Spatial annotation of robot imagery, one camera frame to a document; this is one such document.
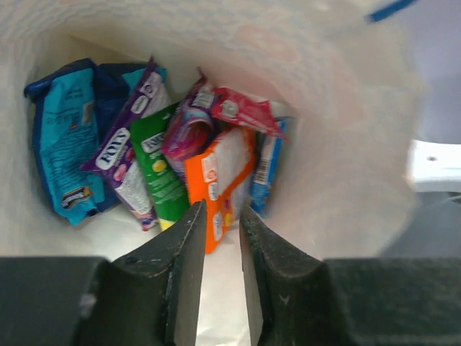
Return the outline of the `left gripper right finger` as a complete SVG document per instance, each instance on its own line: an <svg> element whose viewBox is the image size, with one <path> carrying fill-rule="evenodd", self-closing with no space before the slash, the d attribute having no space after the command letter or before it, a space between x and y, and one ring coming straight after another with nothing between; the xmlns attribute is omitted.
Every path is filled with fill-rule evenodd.
<svg viewBox="0 0 461 346"><path fill-rule="evenodd" d="M458 345L457 258L319 260L245 207L241 260L253 345Z"/></svg>

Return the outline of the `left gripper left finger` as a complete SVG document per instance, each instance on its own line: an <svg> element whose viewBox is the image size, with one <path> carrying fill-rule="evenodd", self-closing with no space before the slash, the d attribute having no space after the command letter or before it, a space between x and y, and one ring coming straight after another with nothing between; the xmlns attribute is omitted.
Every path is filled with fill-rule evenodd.
<svg viewBox="0 0 461 346"><path fill-rule="evenodd" d="M207 206L115 261L2 257L3 345L193 345Z"/></svg>

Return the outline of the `orange candy pack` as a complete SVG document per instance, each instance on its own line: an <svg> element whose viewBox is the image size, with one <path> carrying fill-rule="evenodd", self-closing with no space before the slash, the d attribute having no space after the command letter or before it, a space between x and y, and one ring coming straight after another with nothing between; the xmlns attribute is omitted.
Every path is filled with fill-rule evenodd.
<svg viewBox="0 0 461 346"><path fill-rule="evenodd" d="M189 202L207 206L205 253L211 254L239 219L256 167L256 133L230 128L199 155L185 161Z"/></svg>

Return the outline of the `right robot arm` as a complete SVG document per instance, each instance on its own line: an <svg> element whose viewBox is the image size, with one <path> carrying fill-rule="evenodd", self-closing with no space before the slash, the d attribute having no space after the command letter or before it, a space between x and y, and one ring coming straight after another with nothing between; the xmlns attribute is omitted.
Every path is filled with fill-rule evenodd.
<svg viewBox="0 0 461 346"><path fill-rule="evenodd" d="M407 177L416 192L460 193L460 144L412 140Z"/></svg>

